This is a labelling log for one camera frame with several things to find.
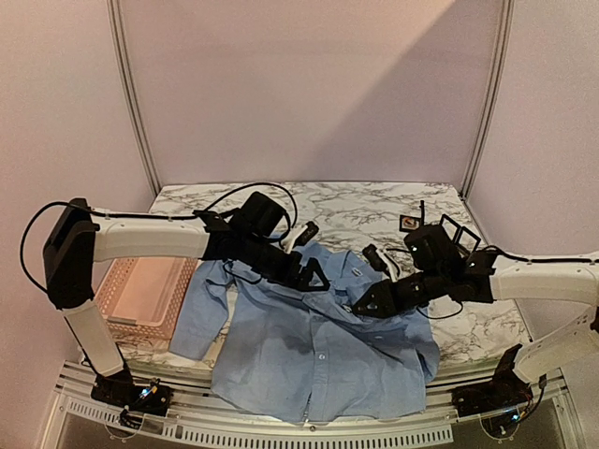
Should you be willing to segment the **pink plastic basket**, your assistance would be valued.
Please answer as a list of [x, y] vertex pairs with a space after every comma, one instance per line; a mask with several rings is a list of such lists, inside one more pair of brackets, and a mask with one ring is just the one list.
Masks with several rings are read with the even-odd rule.
[[169, 340], [198, 261], [180, 257], [119, 258], [95, 293], [109, 328]]

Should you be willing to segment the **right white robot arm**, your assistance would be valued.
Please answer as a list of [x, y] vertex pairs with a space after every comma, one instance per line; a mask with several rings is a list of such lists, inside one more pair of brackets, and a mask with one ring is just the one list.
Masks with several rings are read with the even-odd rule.
[[400, 315], [440, 297], [463, 302], [554, 300], [587, 305], [570, 323], [505, 353], [505, 370], [484, 388], [484, 400], [503, 408], [520, 382], [598, 351], [598, 255], [525, 257], [491, 247], [463, 254], [439, 224], [422, 225], [404, 239], [416, 273], [374, 283], [352, 312], [378, 319]]

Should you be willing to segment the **orange portrait round brooch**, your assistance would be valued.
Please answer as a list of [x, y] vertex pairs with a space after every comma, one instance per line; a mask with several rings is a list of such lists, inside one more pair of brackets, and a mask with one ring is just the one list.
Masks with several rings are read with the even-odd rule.
[[413, 217], [405, 217], [402, 220], [402, 225], [406, 229], [414, 230], [419, 228], [419, 220], [414, 219]]

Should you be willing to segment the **aluminium corner post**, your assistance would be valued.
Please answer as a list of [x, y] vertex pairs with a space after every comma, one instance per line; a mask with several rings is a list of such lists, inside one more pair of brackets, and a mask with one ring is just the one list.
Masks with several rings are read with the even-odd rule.
[[123, 5], [121, 1], [108, 0], [107, 8], [117, 69], [139, 159], [150, 190], [153, 196], [157, 197], [162, 189], [162, 183], [141, 113], [139, 95], [127, 45]]
[[500, 20], [493, 44], [488, 82], [481, 116], [476, 130], [475, 143], [469, 156], [459, 189], [460, 197], [464, 202], [468, 200], [474, 189], [476, 175], [483, 157], [493, 113], [497, 104], [506, 55], [508, 52], [515, 1], [503, 0], [501, 6]]

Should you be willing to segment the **upright black frame box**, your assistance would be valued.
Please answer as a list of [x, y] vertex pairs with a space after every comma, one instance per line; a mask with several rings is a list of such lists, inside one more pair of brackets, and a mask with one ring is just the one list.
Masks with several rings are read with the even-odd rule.
[[426, 223], [426, 206], [423, 200], [419, 201], [419, 214], [405, 215], [401, 214], [399, 219], [399, 231], [402, 233], [410, 233], [418, 230], [422, 225]]

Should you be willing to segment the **blue button-up shirt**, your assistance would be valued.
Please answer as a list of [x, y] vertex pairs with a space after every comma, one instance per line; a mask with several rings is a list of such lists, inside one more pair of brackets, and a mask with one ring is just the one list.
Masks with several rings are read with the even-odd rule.
[[300, 253], [319, 261], [328, 291], [303, 293], [267, 282], [240, 262], [200, 264], [169, 350], [199, 360], [223, 336], [213, 393], [286, 422], [423, 411], [440, 363], [430, 322], [417, 312], [385, 320], [356, 316], [352, 306], [380, 273], [353, 252], [316, 242]]

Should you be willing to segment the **right aluminium corner post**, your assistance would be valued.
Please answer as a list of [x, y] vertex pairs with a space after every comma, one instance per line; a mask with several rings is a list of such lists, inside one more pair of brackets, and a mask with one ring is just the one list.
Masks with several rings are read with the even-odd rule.
[[508, 52], [515, 1], [503, 0], [501, 6], [500, 20], [493, 44], [488, 82], [481, 116], [476, 130], [475, 143], [469, 156], [459, 189], [460, 197], [464, 202], [468, 200], [474, 189], [476, 175], [483, 157], [493, 113], [497, 104], [506, 55]]

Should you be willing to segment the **left aluminium corner post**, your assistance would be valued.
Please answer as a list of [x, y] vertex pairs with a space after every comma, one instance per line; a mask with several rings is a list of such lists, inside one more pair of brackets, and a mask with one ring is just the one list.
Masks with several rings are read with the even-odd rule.
[[108, 0], [107, 8], [117, 69], [139, 159], [150, 190], [153, 196], [157, 197], [162, 189], [162, 183], [141, 113], [139, 95], [127, 45], [123, 5], [121, 1]]

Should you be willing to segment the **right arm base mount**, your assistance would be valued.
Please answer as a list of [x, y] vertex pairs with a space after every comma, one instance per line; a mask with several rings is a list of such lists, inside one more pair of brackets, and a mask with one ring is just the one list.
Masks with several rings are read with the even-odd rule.
[[536, 411], [547, 383], [547, 375], [544, 374], [539, 378], [538, 399], [533, 401], [530, 384], [524, 383], [512, 372], [495, 373], [489, 381], [453, 388], [451, 402], [459, 417], [499, 412], [482, 417], [480, 424], [492, 438], [505, 439]]

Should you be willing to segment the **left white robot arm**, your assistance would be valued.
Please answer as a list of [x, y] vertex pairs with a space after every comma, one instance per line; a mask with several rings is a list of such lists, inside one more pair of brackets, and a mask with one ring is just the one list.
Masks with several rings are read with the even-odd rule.
[[42, 250], [46, 295], [93, 372], [104, 377], [104, 392], [120, 406], [139, 398], [139, 386], [123, 373], [126, 362], [96, 304], [95, 265], [153, 258], [240, 262], [259, 279], [292, 290], [329, 289], [317, 260], [281, 246], [292, 234], [291, 217], [259, 192], [231, 211], [187, 215], [100, 210], [83, 198], [57, 205], [62, 212]]

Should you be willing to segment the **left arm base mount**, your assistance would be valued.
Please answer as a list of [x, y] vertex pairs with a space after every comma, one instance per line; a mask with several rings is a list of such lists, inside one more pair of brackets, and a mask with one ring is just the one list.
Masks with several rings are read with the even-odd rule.
[[91, 398], [119, 407], [118, 422], [122, 427], [139, 430], [146, 414], [165, 417], [173, 396], [171, 387], [159, 379], [136, 384], [128, 369], [110, 375], [97, 375]]

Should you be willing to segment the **open black frame box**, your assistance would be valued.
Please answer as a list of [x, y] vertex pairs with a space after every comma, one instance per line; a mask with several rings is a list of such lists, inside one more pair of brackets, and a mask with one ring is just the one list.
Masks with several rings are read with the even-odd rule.
[[482, 241], [469, 227], [459, 224], [456, 220], [443, 214], [439, 225], [445, 230], [450, 240], [457, 246], [459, 252], [466, 256], [476, 251]]

